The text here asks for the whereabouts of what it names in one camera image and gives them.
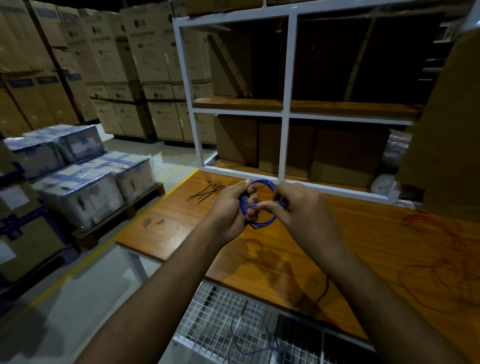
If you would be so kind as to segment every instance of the wire mesh basket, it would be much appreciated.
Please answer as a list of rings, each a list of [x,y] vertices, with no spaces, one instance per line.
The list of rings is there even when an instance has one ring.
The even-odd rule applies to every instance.
[[[380,362],[375,352],[206,283],[173,339],[217,364]]]

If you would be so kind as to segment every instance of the wooden table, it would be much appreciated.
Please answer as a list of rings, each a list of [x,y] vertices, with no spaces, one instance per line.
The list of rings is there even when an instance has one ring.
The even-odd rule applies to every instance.
[[[240,180],[197,172],[116,239],[116,243],[125,249],[140,282],[144,282],[147,275],[138,255],[158,262],[165,261],[212,207],[216,194],[199,205],[195,199],[186,202],[188,197],[204,189],[207,181],[223,182],[228,186]],[[266,187],[259,190],[259,195],[260,200],[271,198],[271,192]],[[480,363],[480,306],[444,293],[426,269],[408,270],[402,279],[403,286],[397,277],[397,273],[409,265],[430,265],[437,261],[440,251],[436,244],[445,244],[448,237],[427,223],[421,226],[422,232],[405,227],[401,219],[415,213],[413,210],[346,197],[327,197],[352,250],[435,328],[473,361]],[[477,224],[434,218],[452,230],[460,231],[472,259],[480,255],[480,227]],[[267,219],[267,213],[260,215],[260,221]],[[470,264],[479,273],[477,262],[473,260]],[[318,305],[315,304],[324,291],[325,274],[296,245],[278,220],[255,231],[247,227],[238,239],[220,252],[205,278],[352,338],[366,338],[335,285],[331,284],[328,294]],[[480,297],[480,282],[471,282],[471,287],[473,294]]]

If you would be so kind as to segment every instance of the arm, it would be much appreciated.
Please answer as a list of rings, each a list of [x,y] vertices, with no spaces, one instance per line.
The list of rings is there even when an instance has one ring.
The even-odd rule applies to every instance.
[[[386,363],[468,363],[465,356],[430,326],[349,249],[327,199],[301,184],[281,183],[290,211],[273,201],[247,211],[267,210],[342,292],[379,356]]]
[[[250,181],[222,191],[207,217],[96,333],[77,364],[158,363],[216,255],[243,231],[239,196],[247,190],[248,204],[258,202]]]

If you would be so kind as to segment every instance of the hand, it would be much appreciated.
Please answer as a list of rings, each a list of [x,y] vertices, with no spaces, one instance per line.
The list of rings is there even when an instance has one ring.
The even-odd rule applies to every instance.
[[[290,232],[302,250],[321,268],[335,262],[348,251],[340,228],[326,197],[300,183],[280,183],[273,200],[285,197],[290,211],[274,201],[264,201],[247,210],[247,216],[258,216],[260,210],[275,215]]]
[[[256,221],[258,219],[258,213],[251,213],[246,217],[240,210],[239,198],[245,191],[249,194],[247,205],[256,204],[258,202],[256,187],[250,180],[245,180],[226,187],[218,195],[213,208],[205,218],[212,225],[212,229],[216,230],[222,247],[241,234],[245,228],[245,220]]]

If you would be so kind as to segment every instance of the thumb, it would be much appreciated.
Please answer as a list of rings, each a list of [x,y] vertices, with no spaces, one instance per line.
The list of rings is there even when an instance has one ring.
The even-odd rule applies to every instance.
[[[257,206],[250,208],[254,211],[267,211],[279,219],[285,226],[288,227],[290,225],[290,212],[274,201],[263,201],[257,204]]]
[[[244,193],[249,186],[252,184],[250,180],[244,180],[242,182],[239,182],[233,186],[230,186],[226,188],[225,194],[227,194],[229,197],[232,198],[239,198],[242,193]]]

